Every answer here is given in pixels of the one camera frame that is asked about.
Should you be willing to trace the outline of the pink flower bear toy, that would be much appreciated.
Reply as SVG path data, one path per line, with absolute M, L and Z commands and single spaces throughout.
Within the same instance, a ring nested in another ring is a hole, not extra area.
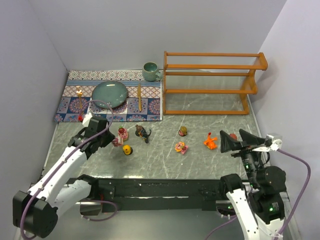
M 175 151 L 182 155 L 184 155 L 187 152 L 188 148 L 189 147 L 182 141 L 178 142 L 174 147 Z

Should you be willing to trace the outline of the pink bear strawberry cake toy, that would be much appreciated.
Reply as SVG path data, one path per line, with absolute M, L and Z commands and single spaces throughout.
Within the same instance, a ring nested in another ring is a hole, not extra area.
M 120 147 L 123 145 L 123 138 L 121 136 L 117 136 L 111 141 L 111 143 L 114 147 Z

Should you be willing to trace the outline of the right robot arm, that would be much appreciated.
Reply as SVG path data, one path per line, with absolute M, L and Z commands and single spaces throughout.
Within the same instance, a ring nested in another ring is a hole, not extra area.
M 276 152 L 282 147 L 282 138 L 268 134 L 265 138 L 239 130 L 241 141 L 221 130 L 220 151 L 231 152 L 240 158 L 245 169 L 250 191 L 239 175 L 233 173 L 220 178 L 219 193 L 228 199 L 240 223 L 246 240 L 275 240 L 282 237 L 285 206 L 281 193 L 286 191 L 286 173 L 277 166 L 266 166 L 263 153 Z

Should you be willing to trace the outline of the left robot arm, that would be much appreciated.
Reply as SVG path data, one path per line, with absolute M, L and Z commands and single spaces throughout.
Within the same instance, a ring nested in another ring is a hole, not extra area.
M 13 225 L 20 229 L 22 239 L 46 238 L 59 217 L 81 200 L 102 202 L 99 181 L 92 176 L 82 175 L 71 186 L 64 187 L 75 170 L 115 139 L 109 131 L 112 123 L 105 118 L 87 114 L 82 124 L 83 128 L 70 139 L 47 174 L 28 191 L 14 195 Z

